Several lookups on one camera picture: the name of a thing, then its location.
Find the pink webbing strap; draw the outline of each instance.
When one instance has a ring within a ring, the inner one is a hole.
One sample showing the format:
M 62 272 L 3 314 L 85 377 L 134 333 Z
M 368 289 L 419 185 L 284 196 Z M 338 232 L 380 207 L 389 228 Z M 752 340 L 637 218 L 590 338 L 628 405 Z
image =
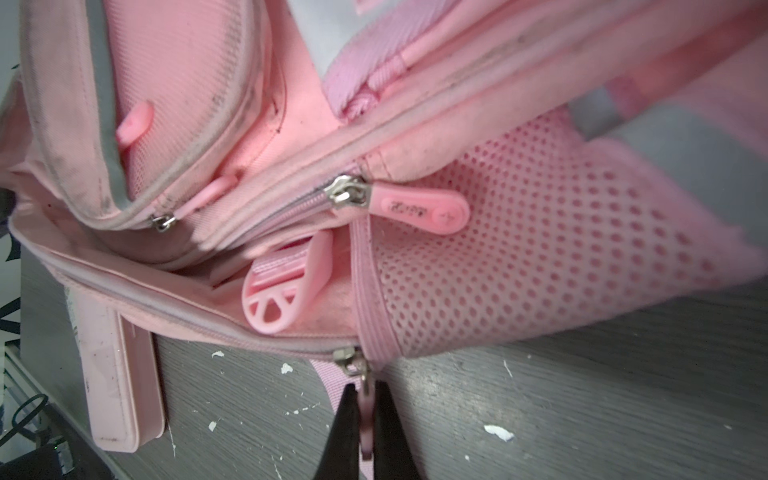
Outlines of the pink webbing strap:
M 317 360 L 310 360 L 310 362 L 312 363 L 312 366 L 315 367 L 317 375 L 320 377 L 320 381 L 323 382 L 323 386 L 326 387 L 333 413 L 336 413 L 336 410 L 339 409 L 341 394 L 344 392 L 344 387 L 347 383 L 354 382 L 358 391 L 360 390 L 359 377 L 355 379 L 349 378 L 332 362 L 320 362 Z M 368 480 L 373 480 L 373 461 L 364 461 L 361 456 L 360 471 Z
M 333 113 L 341 118 L 347 104 L 371 73 L 437 23 L 456 2 L 403 0 L 355 35 L 333 60 L 323 78 L 323 91 Z M 361 99 L 356 109 L 362 113 L 363 105 L 373 103 L 372 98 Z

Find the pink zipper pull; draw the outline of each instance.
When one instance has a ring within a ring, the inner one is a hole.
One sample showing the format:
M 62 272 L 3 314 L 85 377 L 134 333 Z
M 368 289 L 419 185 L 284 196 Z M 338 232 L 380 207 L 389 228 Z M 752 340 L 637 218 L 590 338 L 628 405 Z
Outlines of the pink zipper pull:
M 334 207 L 367 208 L 372 215 L 391 218 L 438 235 L 466 227 L 469 204 L 457 191 L 366 183 L 361 177 L 340 175 L 325 189 Z
M 167 232 L 173 225 L 189 214 L 193 214 L 208 204 L 219 200 L 226 192 L 232 190 L 240 182 L 235 175 L 223 175 L 210 182 L 197 195 L 189 199 L 184 205 L 178 207 L 172 214 L 153 215 L 150 222 L 155 230 L 160 233 Z

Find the zipper tab with embossed text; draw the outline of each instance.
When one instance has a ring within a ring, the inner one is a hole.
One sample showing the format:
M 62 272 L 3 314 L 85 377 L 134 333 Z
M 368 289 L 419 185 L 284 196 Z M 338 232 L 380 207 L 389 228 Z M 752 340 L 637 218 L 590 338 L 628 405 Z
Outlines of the zipper tab with embossed text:
M 456 233 L 469 222 L 469 204 L 453 190 L 367 183 L 361 177 L 339 175 L 324 191 L 335 208 L 367 208 L 372 215 L 438 235 Z

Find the zipper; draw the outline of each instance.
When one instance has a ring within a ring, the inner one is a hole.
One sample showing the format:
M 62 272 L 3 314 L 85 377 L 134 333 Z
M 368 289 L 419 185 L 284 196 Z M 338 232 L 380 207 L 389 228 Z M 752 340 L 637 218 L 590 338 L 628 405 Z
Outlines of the zipper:
M 260 221 L 239 235 L 229 248 L 332 209 L 355 207 L 369 214 L 408 223 L 438 235 L 456 233 L 469 222 L 469 204 L 459 192 L 367 182 L 359 175 L 340 174 L 310 194 Z
M 373 454 L 373 410 L 375 383 L 373 370 L 358 346 L 334 350 L 333 362 L 348 377 L 359 377 L 357 404 L 360 411 L 360 454 L 363 460 L 370 460 Z
M 223 175 L 222 177 L 218 177 L 173 212 L 151 216 L 149 224 L 160 233 L 167 232 L 173 225 L 179 223 L 179 220 L 182 220 L 187 215 L 202 210 L 208 204 L 212 204 L 216 200 L 219 200 L 219 198 L 226 192 L 235 188 L 239 182 L 240 180 L 234 175 Z
M 368 183 L 362 177 L 339 175 L 323 191 L 334 208 L 364 208 L 371 215 L 438 235 L 456 233 L 469 222 L 469 204 L 453 190 Z

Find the plastic buckle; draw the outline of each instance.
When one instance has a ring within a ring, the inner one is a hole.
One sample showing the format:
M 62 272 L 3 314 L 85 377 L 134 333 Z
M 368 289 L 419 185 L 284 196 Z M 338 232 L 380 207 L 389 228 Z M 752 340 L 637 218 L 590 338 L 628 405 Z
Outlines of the plastic buckle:
M 248 323 L 266 335 L 284 330 L 328 283 L 332 270 L 331 230 L 321 230 L 307 243 L 254 260 L 242 290 Z

